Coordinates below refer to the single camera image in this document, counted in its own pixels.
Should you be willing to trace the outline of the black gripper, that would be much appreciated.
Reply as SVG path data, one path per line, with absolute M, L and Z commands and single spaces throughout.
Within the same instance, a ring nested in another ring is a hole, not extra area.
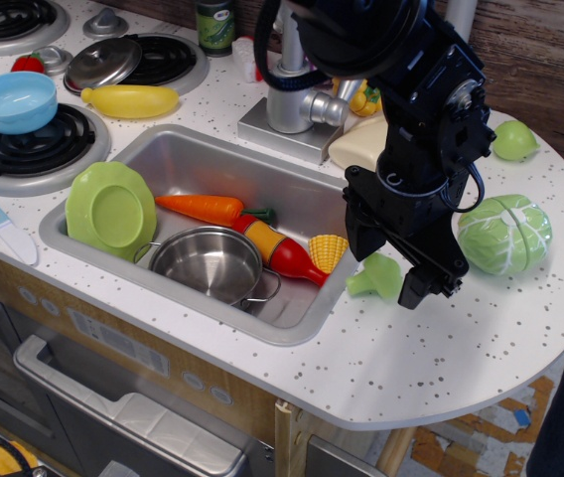
M 458 202 L 450 199 L 465 181 L 443 176 L 413 188 L 394 173 L 380 176 L 359 166 L 345 171 L 346 229 L 361 262 L 390 243 L 410 263 L 398 304 L 416 309 L 429 294 L 455 293 L 469 266 L 452 231 Z

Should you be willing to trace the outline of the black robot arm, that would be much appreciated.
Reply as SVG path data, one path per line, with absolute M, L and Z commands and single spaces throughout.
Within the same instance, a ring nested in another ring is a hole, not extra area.
M 278 1 L 263 3 L 254 54 L 264 80 L 284 91 L 325 81 L 366 80 L 382 96 L 388 129 L 373 170 L 345 171 L 346 229 L 365 259 L 392 244 L 411 267 L 398 301 L 413 309 L 429 294 L 456 292 L 469 266 L 453 234 L 476 163 L 490 154 L 483 65 L 430 1 L 293 1 L 303 57 L 312 70 L 271 73 L 267 47 Z

